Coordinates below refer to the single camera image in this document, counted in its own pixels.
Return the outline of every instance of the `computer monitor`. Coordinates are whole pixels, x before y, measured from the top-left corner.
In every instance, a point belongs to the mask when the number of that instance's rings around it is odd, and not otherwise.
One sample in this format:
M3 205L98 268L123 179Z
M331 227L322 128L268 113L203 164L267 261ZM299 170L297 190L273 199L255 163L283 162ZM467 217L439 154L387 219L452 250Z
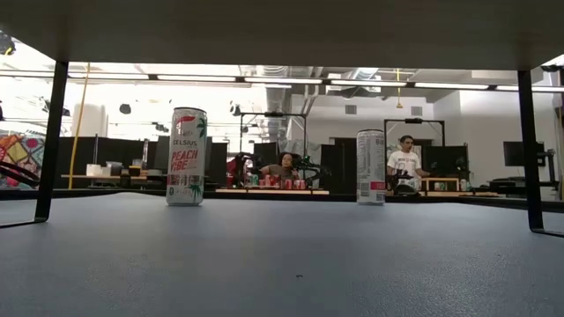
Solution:
M208 136L205 139L205 171L210 169L210 161L212 158L213 138ZM167 171L168 170L168 150L170 149L170 136L159 136L157 141L157 150L155 152L154 168Z
M459 146L424 146L421 151L423 170L438 175L468 171L468 149Z
M537 153L545 152L545 143L537 142ZM503 156L505 158L505 166L525 166L523 151L523 142L503 142ZM539 166L546 166L544 156L537 156Z

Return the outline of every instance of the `dark hair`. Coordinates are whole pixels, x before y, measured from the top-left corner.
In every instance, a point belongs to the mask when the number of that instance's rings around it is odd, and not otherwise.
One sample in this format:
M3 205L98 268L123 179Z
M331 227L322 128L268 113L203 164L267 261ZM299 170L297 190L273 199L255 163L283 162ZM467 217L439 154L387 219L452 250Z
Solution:
M284 156L285 156L286 154L290 154L290 155L292 156L292 165L293 165L293 162L294 162L296 159L300 159L300 158L301 158L301 156L300 156L299 154L290 153L290 152L282 152L282 153L280 153L280 155L278 156L278 164L279 164L279 165L282 165L282 159L284 158Z
M402 136L402 137L399 139L399 142L403 143L403 142L405 142L405 140L407 140L408 138L410 138L412 141L414 140L414 139L413 139L413 136L406 135L406 136Z

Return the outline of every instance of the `white t-shirt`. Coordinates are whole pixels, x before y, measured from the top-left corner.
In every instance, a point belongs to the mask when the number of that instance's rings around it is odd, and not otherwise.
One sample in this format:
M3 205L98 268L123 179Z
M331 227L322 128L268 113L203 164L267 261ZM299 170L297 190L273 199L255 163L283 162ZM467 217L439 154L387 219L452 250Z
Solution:
M415 170L421 168L421 161L419 160L419 156L413 152L405 153L395 151L390 155L388 166L395 170L405 170L408 175L417 177Z

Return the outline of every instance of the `colorful mural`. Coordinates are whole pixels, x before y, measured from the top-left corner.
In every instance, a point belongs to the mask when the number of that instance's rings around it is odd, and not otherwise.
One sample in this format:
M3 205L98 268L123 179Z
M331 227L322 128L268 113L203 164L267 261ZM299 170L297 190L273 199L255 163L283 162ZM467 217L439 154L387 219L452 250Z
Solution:
M41 175L45 140L29 136L0 136L0 161L12 163ZM30 188L0 174L0 188Z

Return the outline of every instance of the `black metal table leg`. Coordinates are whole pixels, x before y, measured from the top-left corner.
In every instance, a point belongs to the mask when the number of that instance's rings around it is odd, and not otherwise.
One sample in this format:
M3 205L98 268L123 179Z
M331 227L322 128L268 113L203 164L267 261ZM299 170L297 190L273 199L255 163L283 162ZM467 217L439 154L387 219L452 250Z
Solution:
M64 90L67 85L68 71L68 62L56 62L35 217L30 221L0 225L0 228L42 223L49 218L53 184L55 182L56 158L59 151L59 134L61 133L61 121L63 119Z
M532 99L531 72L519 70L519 109L521 111L521 133L523 134L523 155L525 163L525 186L529 228L532 232L564 238L564 233L548 232L543 223L543 211L540 203L540 183L537 165L537 136L535 133L535 111Z

